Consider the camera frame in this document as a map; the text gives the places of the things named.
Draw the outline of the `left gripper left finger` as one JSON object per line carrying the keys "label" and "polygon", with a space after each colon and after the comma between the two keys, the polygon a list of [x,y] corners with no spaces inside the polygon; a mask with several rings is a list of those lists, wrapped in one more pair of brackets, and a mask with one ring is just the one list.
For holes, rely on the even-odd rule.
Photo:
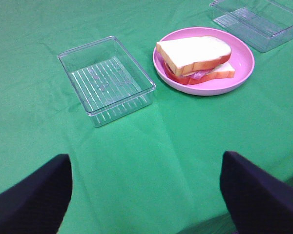
{"label": "left gripper left finger", "polygon": [[0,194],[0,234],[55,234],[73,191],[69,155],[57,155]]}

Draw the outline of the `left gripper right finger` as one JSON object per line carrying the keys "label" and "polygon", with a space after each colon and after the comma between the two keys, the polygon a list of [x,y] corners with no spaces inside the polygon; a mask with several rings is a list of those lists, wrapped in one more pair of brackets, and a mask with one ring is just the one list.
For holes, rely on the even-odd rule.
{"label": "left gripper right finger", "polygon": [[240,234],[293,234],[293,188],[233,151],[223,154],[220,191]]}

